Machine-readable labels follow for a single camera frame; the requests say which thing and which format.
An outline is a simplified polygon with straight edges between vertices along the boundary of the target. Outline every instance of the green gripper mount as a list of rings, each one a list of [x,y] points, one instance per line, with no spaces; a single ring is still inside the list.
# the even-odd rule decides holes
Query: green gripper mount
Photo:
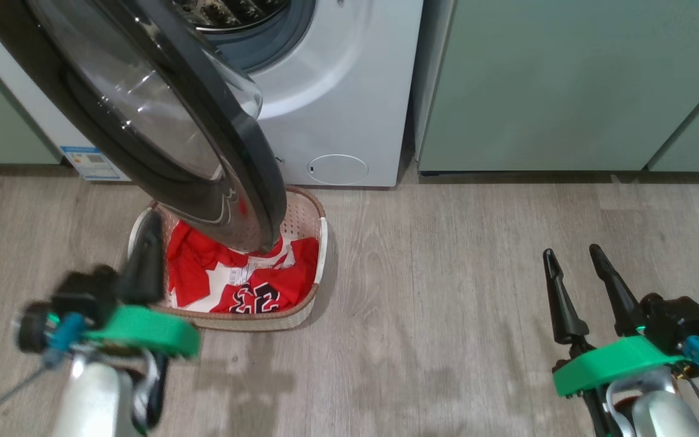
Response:
[[[58,324],[58,316],[50,315]],[[201,346],[199,331],[186,320],[141,305],[120,305],[100,330],[87,330],[83,341],[116,348],[161,352],[194,359]]]
[[[636,335],[581,354],[553,376],[557,395],[573,396],[617,379],[686,360],[681,355],[668,356],[643,335]]]

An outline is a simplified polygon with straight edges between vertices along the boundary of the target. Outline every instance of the plastic laundry basket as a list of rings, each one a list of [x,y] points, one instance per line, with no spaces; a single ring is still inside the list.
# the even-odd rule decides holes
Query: plastic laundry basket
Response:
[[[128,241],[128,253],[133,250],[133,244],[139,233],[144,217],[153,209],[157,209],[163,215],[164,249],[169,246],[169,237],[180,219],[168,210],[161,208],[153,202],[149,208],[139,215],[131,229]],[[155,310],[185,317],[193,321],[196,326],[217,330],[285,330],[299,326],[309,316],[314,306],[314,297],[320,288],[322,272],[325,269],[325,254],[328,251],[328,222],[325,220],[325,210],[320,202],[307,191],[294,186],[288,186],[288,210],[280,226],[283,235],[292,236],[295,239],[314,237],[319,241],[319,255],[317,271],[314,275],[314,283],[308,295],[295,307],[280,313],[265,314],[220,314],[199,313],[173,308],[170,299],[165,299],[154,307]]]

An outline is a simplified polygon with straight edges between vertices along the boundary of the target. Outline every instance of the open washing machine door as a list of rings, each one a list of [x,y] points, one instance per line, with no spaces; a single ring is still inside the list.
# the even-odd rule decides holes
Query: open washing machine door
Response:
[[[134,183],[214,240],[268,252],[286,194],[260,91],[173,6],[0,0],[0,41]]]

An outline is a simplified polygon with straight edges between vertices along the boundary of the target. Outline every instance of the red clothing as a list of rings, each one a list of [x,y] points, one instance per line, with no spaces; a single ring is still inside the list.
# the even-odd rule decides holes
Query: red clothing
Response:
[[[226,285],[220,303],[213,313],[255,314],[283,311],[294,307],[309,293],[317,270],[319,242],[316,238],[295,240],[287,255],[282,255],[272,268],[259,268],[242,285]],[[280,238],[268,255],[238,254],[180,222],[172,233],[166,250],[169,269],[169,290],[174,291],[178,307],[210,296],[207,270],[217,263],[230,268],[243,268],[249,257],[275,257],[283,254]]]
[[[283,267],[282,257],[273,268],[252,272],[242,285],[226,285],[220,303],[211,313],[260,314],[284,311],[299,304],[311,290],[317,271],[319,243],[304,238],[291,243],[294,263]]]

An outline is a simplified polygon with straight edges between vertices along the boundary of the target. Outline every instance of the laminate flooring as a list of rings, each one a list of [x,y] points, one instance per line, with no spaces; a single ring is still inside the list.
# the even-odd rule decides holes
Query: laminate flooring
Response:
[[[203,332],[172,366],[155,436],[590,436],[557,398],[566,357],[549,321],[552,247],[594,345],[615,340],[587,247],[599,243],[640,298],[699,301],[699,180],[615,177],[420,180],[314,190],[331,224],[324,287],[298,329]],[[38,365],[11,320],[69,269],[120,265],[148,203],[136,186],[70,169],[0,171],[0,393]],[[66,372],[0,408],[0,436],[49,435]],[[687,388],[685,396],[699,404]]]

